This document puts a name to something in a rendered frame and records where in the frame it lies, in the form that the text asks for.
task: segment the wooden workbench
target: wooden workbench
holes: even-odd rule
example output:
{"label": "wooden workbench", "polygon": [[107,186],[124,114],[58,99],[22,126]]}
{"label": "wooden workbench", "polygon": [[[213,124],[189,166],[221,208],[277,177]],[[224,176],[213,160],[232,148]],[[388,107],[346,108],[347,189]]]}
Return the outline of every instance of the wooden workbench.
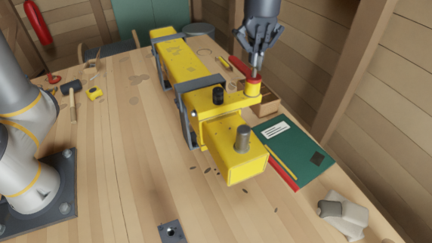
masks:
{"label": "wooden workbench", "polygon": [[[188,44],[210,72],[221,73],[227,81],[241,76],[214,61],[228,54],[208,36],[189,38]],[[347,242],[315,213],[317,202],[330,189],[369,209],[366,237],[358,242],[403,242],[338,165],[298,193],[271,166],[227,187],[208,151],[189,151],[174,92],[162,91],[150,48],[108,57],[102,64],[93,81],[93,75],[80,72],[81,66],[55,73],[63,77],[58,85],[82,80],[83,91],[76,94],[78,124],[70,124],[69,97],[58,91],[60,115],[36,153],[41,158],[78,149],[78,218],[9,242],[153,243],[160,242],[156,227],[175,219],[189,243]],[[32,82],[53,86],[44,79]],[[92,102],[85,90],[94,85],[103,96]],[[280,113],[300,126],[285,108],[280,107]],[[249,108],[243,110],[251,126],[275,115],[258,119]]]}

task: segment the hammer head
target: hammer head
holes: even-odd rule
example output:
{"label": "hammer head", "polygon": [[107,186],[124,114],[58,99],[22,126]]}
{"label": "hammer head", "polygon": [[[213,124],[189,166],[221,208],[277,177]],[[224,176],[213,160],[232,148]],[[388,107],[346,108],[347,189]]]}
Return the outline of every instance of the hammer head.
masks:
{"label": "hammer head", "polygon": [[74,93],[80,91],[82,89],[81,81],[79,81],[79,79],[76,79],[64,85],[60,85],[60,91],[63,95],[68,95],[70,88],[73,88]]}

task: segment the teal locker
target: teal locker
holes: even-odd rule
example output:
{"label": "teal locker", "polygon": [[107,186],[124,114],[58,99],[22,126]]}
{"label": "teal locker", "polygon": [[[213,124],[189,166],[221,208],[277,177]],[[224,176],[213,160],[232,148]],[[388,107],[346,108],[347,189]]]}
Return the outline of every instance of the teal locker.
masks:
{"label": "teal locker", "polygon": [[141,47],[150,45],[151,29],[173,26],[180,32],[190,23],[188,0],[111,0],[122,40],[137,31]]}

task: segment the red fire extinguisher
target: red fire extinguisher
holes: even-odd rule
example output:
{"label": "red fire extinguisher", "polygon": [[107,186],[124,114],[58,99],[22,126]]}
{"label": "red fire extinguisher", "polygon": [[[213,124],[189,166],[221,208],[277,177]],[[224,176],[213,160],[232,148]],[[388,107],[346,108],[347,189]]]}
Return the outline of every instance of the red fire extinguisher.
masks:
{"label": "red fire extinguisher", "polygon": [[35,2],[32,0],[26,0],[24,2],[24,11],[26,12],[26,15],[29,18],[29,21],[32,24],[32,27],[35,30],[41,44],[51,44],[53,37],[51,36],[41,11],[39,10],[38,6],[36,6]]}

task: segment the wooden hammer handle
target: wooden hammer handle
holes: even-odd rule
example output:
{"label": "wooden hammer handle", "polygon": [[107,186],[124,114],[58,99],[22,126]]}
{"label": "wooden hammer handle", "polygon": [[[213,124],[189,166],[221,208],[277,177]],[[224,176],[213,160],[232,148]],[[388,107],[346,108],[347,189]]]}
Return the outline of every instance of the wooden hammer handle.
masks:
{"label": "wooden hammer handle", "polygon": [[69,89],[70,123],[76,124],[75,96],[73,88]]}

